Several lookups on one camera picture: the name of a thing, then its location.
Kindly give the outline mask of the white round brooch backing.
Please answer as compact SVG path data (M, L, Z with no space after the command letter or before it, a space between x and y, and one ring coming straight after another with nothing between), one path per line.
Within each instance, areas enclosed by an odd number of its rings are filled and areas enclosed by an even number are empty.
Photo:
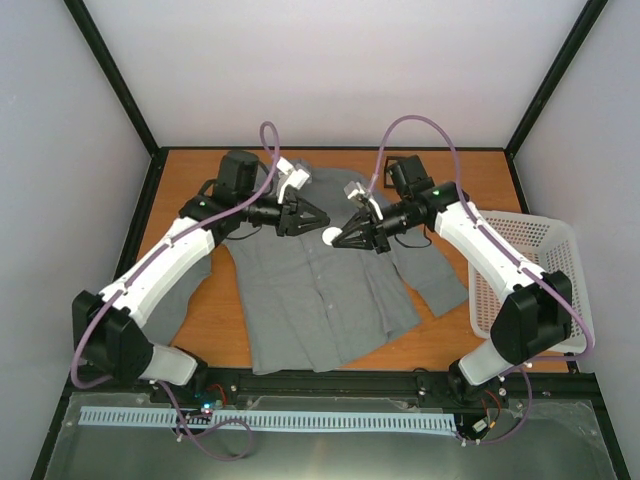
M322 241L328 245L332 246L333 241L342 233L342 229L339 227L328 227L326 228L321 235Z

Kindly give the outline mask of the grey button-up shirt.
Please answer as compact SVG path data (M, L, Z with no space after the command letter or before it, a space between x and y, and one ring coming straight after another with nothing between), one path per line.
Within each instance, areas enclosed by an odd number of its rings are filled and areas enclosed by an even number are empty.
M224 240L236 269L254 373L324 372L399 338L421 322L415 290L440 317L468 298L420 229L387 253L335 249L320 230L279 237L244 224Z

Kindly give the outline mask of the black brooch box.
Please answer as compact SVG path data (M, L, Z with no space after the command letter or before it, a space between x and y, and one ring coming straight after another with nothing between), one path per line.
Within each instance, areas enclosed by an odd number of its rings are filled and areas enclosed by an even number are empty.
M384 164L384 187L405 189L412 183L412 156L387 156Z

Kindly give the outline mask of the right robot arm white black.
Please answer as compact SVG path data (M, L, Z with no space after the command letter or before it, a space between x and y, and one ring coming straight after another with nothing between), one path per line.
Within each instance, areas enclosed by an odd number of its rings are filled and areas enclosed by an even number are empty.
M323 241L334 248L390 251L390 239L422 226L454 246L485 279L500 303L489 337L453 362L448 388L459 404L477 399L499 375L571 336L572 283L546 272L502 238L452 181L437 185L416 155L398 157L385 169L400 200L381 207L358 182L344 189L358 211Z

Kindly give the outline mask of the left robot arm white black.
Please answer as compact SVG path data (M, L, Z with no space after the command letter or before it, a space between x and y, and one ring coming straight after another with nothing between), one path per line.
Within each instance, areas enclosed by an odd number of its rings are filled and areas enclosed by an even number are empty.
M248 151L226 153L217 177L184 204L141 260L99 293L82 291L73 300L73 384L97 386L79 377L79 363L85 360L103 372L104 381L161 381L172 384L186 402L201 400L208 390L206 363L150 341L143 328L181 278L242 224L271 226L279 237L327 226L328 215L298 194L310 179L306 166L283 157L266 166Z

